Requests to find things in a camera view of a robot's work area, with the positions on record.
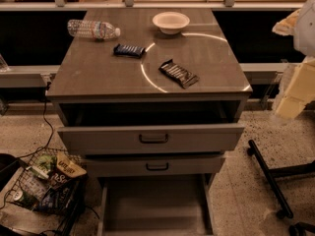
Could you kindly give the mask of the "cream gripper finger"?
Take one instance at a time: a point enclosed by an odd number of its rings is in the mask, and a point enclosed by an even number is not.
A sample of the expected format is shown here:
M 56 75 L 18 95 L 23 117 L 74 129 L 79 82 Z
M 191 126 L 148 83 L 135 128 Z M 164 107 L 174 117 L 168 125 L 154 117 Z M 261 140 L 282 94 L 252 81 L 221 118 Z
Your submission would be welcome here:
M 303 62 L 288 67 L 280 82 L 280 92 L 274 102 L 277 117 L 291 120 L 315 100 L 315 62 Z

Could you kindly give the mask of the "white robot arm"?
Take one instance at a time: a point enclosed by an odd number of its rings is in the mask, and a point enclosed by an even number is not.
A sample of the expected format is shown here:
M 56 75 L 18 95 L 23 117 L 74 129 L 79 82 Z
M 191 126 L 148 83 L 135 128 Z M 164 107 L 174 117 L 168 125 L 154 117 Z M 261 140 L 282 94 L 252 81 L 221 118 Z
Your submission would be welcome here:
M 276 23 L 273 32 L 292 35 L 294 49 L 305 55 L 300 64 L 284 70 L 273 104 L 277 118 L 292 120 L 315 100 L 315 0 L 307 0 L 301 9 Z

